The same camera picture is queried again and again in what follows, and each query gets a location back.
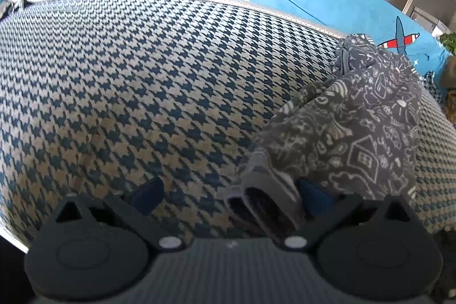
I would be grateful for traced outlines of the houndstooth sofa seat cover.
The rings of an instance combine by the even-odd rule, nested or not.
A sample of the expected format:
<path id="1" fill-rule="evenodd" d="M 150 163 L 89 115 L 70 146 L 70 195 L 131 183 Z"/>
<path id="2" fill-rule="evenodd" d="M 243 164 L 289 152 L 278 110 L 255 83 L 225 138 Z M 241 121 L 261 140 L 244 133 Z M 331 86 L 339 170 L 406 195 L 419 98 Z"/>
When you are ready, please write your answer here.
<path id="1" fill-rule="evenodd" d="M 28 248 L 63 198 L 139 196 L 183 238 L 281 237 L 251 141 L 344 33 L 237 0 L 21 0 L 1 20 L 1 232 Z"/>

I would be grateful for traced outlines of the grey doodle-print garment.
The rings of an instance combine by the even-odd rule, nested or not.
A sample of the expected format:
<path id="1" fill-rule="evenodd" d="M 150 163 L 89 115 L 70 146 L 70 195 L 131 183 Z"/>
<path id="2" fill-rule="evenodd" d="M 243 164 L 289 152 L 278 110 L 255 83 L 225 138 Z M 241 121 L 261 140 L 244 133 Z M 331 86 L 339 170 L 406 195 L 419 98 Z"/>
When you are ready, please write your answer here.
<path id="1" fill-rule="evenodd" d="M 246 228 L 281 240 L 305 223 L 298 180 L 412 204 L 421 97 L 406 56 L 368 35 L 342 38 L 331 75 L 307 84 L 254 136 L 225 191 L 227 209 Z"/>

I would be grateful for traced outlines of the green potted plant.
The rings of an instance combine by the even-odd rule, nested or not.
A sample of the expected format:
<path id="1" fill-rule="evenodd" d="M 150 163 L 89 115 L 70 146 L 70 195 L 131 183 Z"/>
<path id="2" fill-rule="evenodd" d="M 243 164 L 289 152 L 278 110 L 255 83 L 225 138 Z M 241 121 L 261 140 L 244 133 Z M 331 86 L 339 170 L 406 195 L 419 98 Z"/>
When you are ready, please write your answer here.
<path id="1" fill-rule="evenodd" d="M 444 48 L 449 51 L 452 56 L 456 55 L 456 33 L 447 33 L 442 34 L 439 37 L 439 42 L 444 46 Z"/>

